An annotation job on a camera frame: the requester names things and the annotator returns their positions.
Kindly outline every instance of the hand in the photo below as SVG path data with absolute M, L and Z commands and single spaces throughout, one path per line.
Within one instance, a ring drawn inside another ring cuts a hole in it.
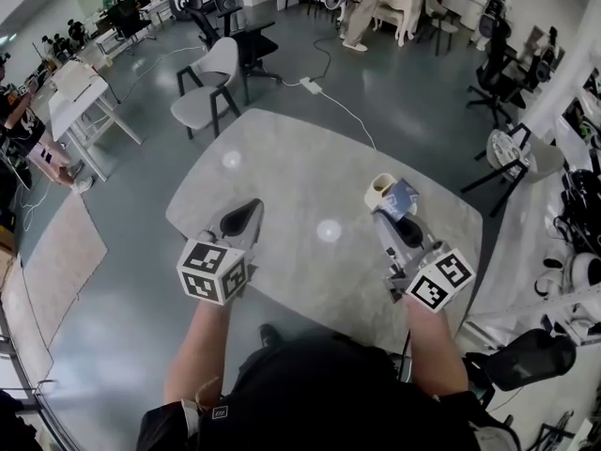
M 29 84 L 29 87 L 27 88 L 27 92 L 29 93 L 29 95 L 31 95 L 31 97 L 33 97 L 34 95 L 36 95 L 38 88 L 39 88 L 38 81 L 34 80 L 33 82 L 31 82 Z

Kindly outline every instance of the cup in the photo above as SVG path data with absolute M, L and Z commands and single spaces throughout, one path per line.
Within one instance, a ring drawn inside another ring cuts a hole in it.
M 382 198 L 391 190 L 395 183 L 396 179 L 390 174 L 385 173 L 380 174 L 372 180 L 363 198 L 369 210 L 374 210 L 379 205 Z

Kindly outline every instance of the power strip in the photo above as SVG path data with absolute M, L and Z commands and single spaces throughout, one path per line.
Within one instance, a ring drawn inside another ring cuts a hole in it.
M 300 83 L 304 86 L 309 92 L 313 95 L 317 95 L 321 93 L 321 87 L 315 82 L 311 82 L 309 77 L 303 77 L 300 79 Z

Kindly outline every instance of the cable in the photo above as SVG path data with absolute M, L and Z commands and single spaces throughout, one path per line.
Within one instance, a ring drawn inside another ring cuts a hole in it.
M 338 32 L 336 32 L 332 37 L 324 37 L 322 39 L 317 39 L 313 42 L 313 46 L 316 48 L 316 50 L 319 50 L 322 54 L 325 54 L 328 56 L 328 64 L 326 65 L 326 68 L 323 70 L 323 73 L 321 75 L 319 75 L 318 77 L 313 77 L 311 79 L 309 79 L 309 82 L 314 82 L 315 80 L 319 80 L 319 79 L 323 79 L 326 77 L 326 74 L 328 73 L 328 70 L 330 69 L 330 63 L 331 63 L 331 54 L 330 52 L 328 52 L 326 49 L 322 49 L 321 47 L 317 47 L 317 44 L 320 41 L 325 41 L 325 40 L 332 40 L 335 39 L 336 37 L 338 37 Z
M 169 55 L 177 54 L 178 52 L 184 52 L 184 51 L 186 51 L 186 50 L 206 50 L 206 49 L 207 49 L 207 47 L 206 47 L 205 45 L 203 45 L 203 46 L 201 46 L 201 47 L 185 47 L 185 48 L 183 48 L 183 49 L 177 49 L 177 50 L 174 50 L 174 51 L 171 51 L 171 52 L 169 52 L 169 54 L 165 54 L 165 55 L 163 55 L 161 58 L 159 58 L 159 60 L 157 60 L 157 61 L 156 61 L 154 64 L 152 64 L 152 66 L 151 66 L 151 67 L 150 67 L 148 70 L 146 70 L 146 71 L 145 71 L 145 72 L 144 72 L 142 75 L 140 75 L 140 76 L 139 76 L 139 77 L 138 77 L 138 78 L 135 80 L 135 82 L 134 82 L 133 84 L 131 84 L 131 86 L 130 86 L 130 89 L 129 89 L 129 90 L 128 90 L 128 92 L 125 94 L 125 97 L 123 97 L 122 99 L 120 99 L 120 98 L 119 98 L 119 97 L 116 95 L 116 93 L 115 93 L 115 91 L 113 90 L 113 87 L 111 86 L 111 84 L 109 84 L 109 83 L 108 83 L 108 81 L 107 81 L 107 80 L 106 80 L 106 79 L 105 79 L 105 78 L 104 78 L 102 75 L 100 75 L 100 74 L 98 73 L 98 74 L 94 75 L 92 78 L 94 78 L 94 77 L 100 77 L 100 78 L 101 78 L 101 79 L 102 79 L 104 82 L 106 82 L 106 84 L 107 84 L 107 85 L 109 86 L 109 88 L 111 89 L 111 93 L 113 94 L 113 97 L 115 97 L 115 100 L 116 100 L 117 104 L 120 104 L 120 103 L 123 103 L 123 102 L 125 101 L 125 99 L 127 99 L 127 98 L 130 96 L 130 94 L 131 94 L 131 91 L 132 91 L 132 90 L 133 90 L 133 88 L 134 88 L 134 87 L 137 85 L 137 83 L 138 83 L 138 82 L 140 82 L 140 81 L 141 81 L 141 80 L 142 80 L 144 77 L 146 77 L 146 75 L 147 75 L 148 73 L 150 73 L 151 71 L 153 71 L 153 70 L 154 70 L 154 68 L 155 68 L 157 65 L 159 65 L 159 64 L 160 64 L 160 63 L 161 63 L 161 62 L 162 62 L 162 61 L 163 61 L 163 60 L 164 60 L 166 57 L 168 57 Z
M 405 339 L 405 345 L 403 346 L 403 354 L 402 356 L 402 360 L 401 360 L 401 365 L 398 368 L 398 380 L 401 381 L 403 379 L 403 368 L 405 367 L 405 356 L 407 355 L 407 349 L 409 347 L 409 341 L 411 339 L 411 331 L 407 332 L 407 339 Z M 411 376 L 411 367 L 409 368 L 409 373 L 408 373 L 408 378 Z
M 507 399 L 504 403 L 497 406 L 494 410 L 488 411 L 488 413 L 492 413 L 492 412 L 496 411 L 498 408 L 502 408 L 505 404 L 507 404 L 509 401 L 511 401 L 514 397 L 516 397 L 521 392 L 522 389 L 524 389 L 524 386 L 520 387 L 513 396 L 511 396 L 509 399 Z
M 322 91 L 319 92 L 321 95 L 323 95 L 324 97 L 326 97 L 327 99 L 330 99 L 331 101 L 333 101 L 334 103 L 337 103 L 338 105 L 340 105 L 343 109 L 345 109 L 352 117 L 356 118 L 357 120 L 359 120 L 359 122 L 361 123 L 361 126 L 363 127 L 363 130 L 365 131 L 365 133 L 367 134 L 367 136 L 369 137 L 369 140 L 371 140 L 372 142 L 372 147 L 374 148 L 374 150 L 378 150 L 376 148 L 376 144 L 374 144 L 374 139 L 372 138 L 372 136 L 370 135 L 370 133 L 367 131 L 367 129 L 365 129 L 365 124 L 363 124 L 363 121 L 358 118 L 355 114 L 353 114 L 350 110 L 348 110 L 342 103 L 340 103 L 339 101 L 333 99 L 332 97 L 330 97 L 329 95 L 325 94 Z
M 52 181 L 49 180 L 48 187 L 46 187 L 46 192 L 44 193 L 44 196 L 39 200 L 38 204 L 24 204 L 23 203 L 23 187 L 24 186 L 23 185 L 19 186 L 19 189 L 21 189 L 21 195 L 19 196 L 19 205 L 21 206 L 21 209 L 28 209 L 28 211 L 25 213 L 25 217 L 23 218 L 23 230 L 25 232 L 27 232 L 29 230 L 29 227 L 31 227 L 31 223 L 34 220 L 34 210 L 36 209 L 36 207 L 39 207 L 40 204 L 44 201 L 44 199 L 48 195 L 48 191 L 50 191 L 51 185 L 52 185 Z

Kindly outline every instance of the table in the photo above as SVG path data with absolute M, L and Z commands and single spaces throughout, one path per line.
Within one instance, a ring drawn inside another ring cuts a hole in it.
M 109 30 L 108 32 L 103 33 L 102 35 L 100 35 L 96 40 L 94 40 L 94 42 L 98 45 L 98 47 L 100 48 L 100 51 L 102 52 L 102 54 L 107 55 L 106 49 L 104 48 L 104 44 L 112 38 L 116 39 L 116 35 L 117 32 L 114 28 L 112 28 L 111 30 Z
M 92 104 L 96 104 L 96 106 L 99 107 L 101 111 L 109 117 L 108 122 L 102 126 L 102 130 L 99 131 L 99 133 L 96 135 L 96 138 L 98 138 L 100 134 L 108 129 L 114 122 L 121 129 L 123 129 L 123 131 L 129 135 L 136 144 L 142 144 L 142 139 L 113 112 L 109 102 L 104 99 L 102 94 L 104 94 L 108 88 L 108 84 L 99 77 L 93 80 L 92 85 L 88 87 L 76 101 L 68 101 L 60 92 L 56 92 L 48 102 L 54 141 L 58 141 L 63 134 L 66 134 L 73 145 L 82 154 L 84 160 L 90 165 L 90 167 L 94 169 L 94 171 L 103 181 L 107 180 L 106 175 L 102 172 L 102 169 L 100 169 L 96 161 L 94 161 L 94 159 L 92 159 L 90 154 L 87 152 L 85 143 L 82 143 L 77 138 L 75 133 L 73 133 L 73 130 L 76 132 L 83 132 L 83 128 L 80 123 L 80 117 L 88 108 L 90 108 Z
M 169 0 L 157 0 L 156 2 L 151 2 L 148 5 L 146 5 L 145 7 L 140 8 L 140 13 L 146 14 L 146 17 L 150 20 L 151 23 L 152 23 L 152 15 L 156 14 L 157 17 L 159 18 L 159 22 L 161 22 L 161 25 L 162 25 L 161 12 L 165 11 L 168 8 L 169 8 Z
M 482 217 L 475 209 L 364 144 L 258 109 L 248 110 L 208 147 L 177 189 L 166 217 L 193 239 L 231 199 L 262 199 L 265 218 L 251 286 L 335 331 L 401 352 L 408 330 L 405 308 L 393 304 L 384 288 L 390 260 L 363 202 L 372 179 L 383 172 L 417 189 L 418 216 L 477 269 Z M 318 237 L 324 221 L 341 227 L 336 241 Z M 447 306 L 453 333 L 472 292 L 469 285 Z

